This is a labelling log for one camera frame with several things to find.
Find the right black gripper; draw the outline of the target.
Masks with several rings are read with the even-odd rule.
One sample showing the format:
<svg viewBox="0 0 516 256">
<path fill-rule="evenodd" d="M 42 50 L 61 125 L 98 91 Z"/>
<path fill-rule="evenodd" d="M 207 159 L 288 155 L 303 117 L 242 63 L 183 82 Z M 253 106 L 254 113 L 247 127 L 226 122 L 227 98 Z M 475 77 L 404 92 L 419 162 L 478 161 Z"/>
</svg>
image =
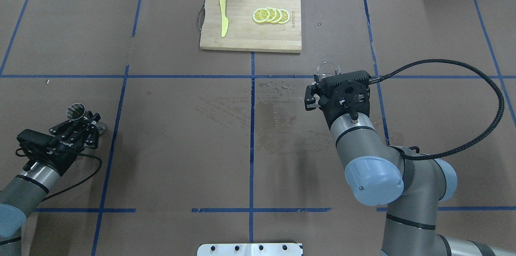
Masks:
<svg viewBox="0 0 516 256">
<path fill-rule="evenodd" d="M 304 108 L 306 111 L 321 109 L 328 127 L 345 114 L 349 114 L 353 120 L 358 120 L 359 113 L 365 116 L 370 114 L 370 89 L 363 83 L 345 80 L 333 89 L 320 91 L 319 83 L 306 87 Z"/>
</svg>

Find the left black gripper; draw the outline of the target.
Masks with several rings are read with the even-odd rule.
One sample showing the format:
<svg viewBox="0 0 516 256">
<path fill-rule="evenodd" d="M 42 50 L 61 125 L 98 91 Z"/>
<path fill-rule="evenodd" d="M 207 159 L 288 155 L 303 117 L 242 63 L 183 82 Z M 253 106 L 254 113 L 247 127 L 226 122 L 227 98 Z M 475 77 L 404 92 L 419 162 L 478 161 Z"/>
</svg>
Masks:
<svg viewBox="0 0 516 256">
<path fill-rule="evenodd" d="M 63 176 L 85 148 L 97 149 L 100 131 L 99 113 L 85 113 L 81 120 L 65 120 L 48 131 L 53 138 L 44 151 L 44 162 Z"/>
</svg>

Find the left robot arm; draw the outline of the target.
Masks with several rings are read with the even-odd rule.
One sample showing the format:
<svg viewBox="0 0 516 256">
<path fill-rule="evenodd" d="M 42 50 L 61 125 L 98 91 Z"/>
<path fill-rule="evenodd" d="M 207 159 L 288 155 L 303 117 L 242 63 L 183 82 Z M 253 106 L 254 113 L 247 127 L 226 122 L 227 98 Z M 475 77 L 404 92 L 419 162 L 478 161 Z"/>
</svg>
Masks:
<svg viewBox="0 0 516 256">
<path fill-rule="evenodd" d="M 26 157 L 22 171 L 1 191 L 0 233 L 2 256 L 21 254 L 21 229 L 50 190 L 85 149 L 97 149 L 103 131 L 101 115 L 69 109 L 67 119 L 41 133 L 19 133 L 19 157 Z"/>
</svg>

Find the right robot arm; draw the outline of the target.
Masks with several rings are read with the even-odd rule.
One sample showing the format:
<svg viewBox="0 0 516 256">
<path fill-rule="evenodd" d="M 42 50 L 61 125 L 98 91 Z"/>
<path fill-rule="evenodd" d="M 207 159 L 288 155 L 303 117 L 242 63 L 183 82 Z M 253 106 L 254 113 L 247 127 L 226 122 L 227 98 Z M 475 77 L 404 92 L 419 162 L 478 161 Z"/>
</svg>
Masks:
<svg viewBox="0 0 516 256">
<path fill-rule="evenodd" d="M 458 177 L 446 161 L 404 159 L 409 148 L 387 146 L 369 116 L 353 103 L 367 103 L 368 87 L 327 79 L 308 85 L 307 110 L 320 107 L 327 120 L 345 179 L 354 197 L 364 205 L 386 205 L 382 256 L 514 256 L 515 252 L 477 241 L 437 234 L 437 210 L 457 190 Z"/>
</svg>

